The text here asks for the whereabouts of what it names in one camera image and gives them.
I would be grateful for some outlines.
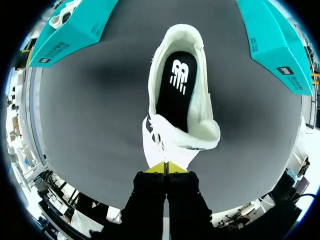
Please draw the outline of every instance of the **yellow part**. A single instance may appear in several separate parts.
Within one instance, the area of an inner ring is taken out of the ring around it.
[[[187,170],[182,169],[181,167],[175,165],[173,162],[169,161],[168,162],[169,166],[169,174],[173,174],[173,173],[187,173]]]
[[[27,68],[29,66],[29,62],[30,62],[30,57],[31,57],[31,54],[32,54],[32,51],[33,51],[34,48],[31,48],[30,52],[29,52],[29,56],[26,60],[26,63],[25,63],[25,67]]]
[[[154,167],[148,169],[147,171],[145,171],[145,173],[160,173],[160,174],[164,174],[165,173],[165,162],[162,161],[159,164],[155,165]]]

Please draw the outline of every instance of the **gray mat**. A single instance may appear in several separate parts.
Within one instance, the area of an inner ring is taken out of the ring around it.
[[[252,201],[277,183],[293,148],[301,97],[250,58],[234,0],[120,0],[99,44],[43,71],[40,115],[57,173],[84,194],[123,208],[148,168],[142,121],[152,55],[169,26],[196,27],[207,58],[217,148],[188,170],[213,212]]]

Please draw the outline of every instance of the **white sneaker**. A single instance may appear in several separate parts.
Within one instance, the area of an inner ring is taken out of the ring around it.
[[[199,151],[217,146],[221,133],[208,93],[204,44],[193,26],[177,24],[166,32],[152,60],[148,92],[142,138],[150,168],[171,161],[187,169]]]
[[[74,0],[67,2],[65,7],[61,9],[59,15],[53,16],[49,20],[49,25],[54,29],[60,28],[74,12],[75,8],[81,3],[82,0]]]

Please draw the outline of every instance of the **logo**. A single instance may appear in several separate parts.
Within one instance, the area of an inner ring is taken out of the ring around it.
[[[181,63],[178,59],[173,61],[172,73],[174,76],[170,77],[170,83],[179,89],[180,93],[185,95],[186,86],[183,84],[187,82],[189,67],[185,63]]]
[[[39,61],[39,63],[44,63],[44,64],[46,64],[46,63],[50,62],[50,60],[51,60],[51,59],[49,59],[49,58],[41,58],[40,61]]]
[[[282,66],[276,68],[282,75],[293,75],[294,72],[288,66]]]

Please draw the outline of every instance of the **black insole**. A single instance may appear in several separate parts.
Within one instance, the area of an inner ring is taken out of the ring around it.
[[[188,132],[187,117],[194,92],[197,61],[189,52],[176,51],[164,64],[156,113]]]

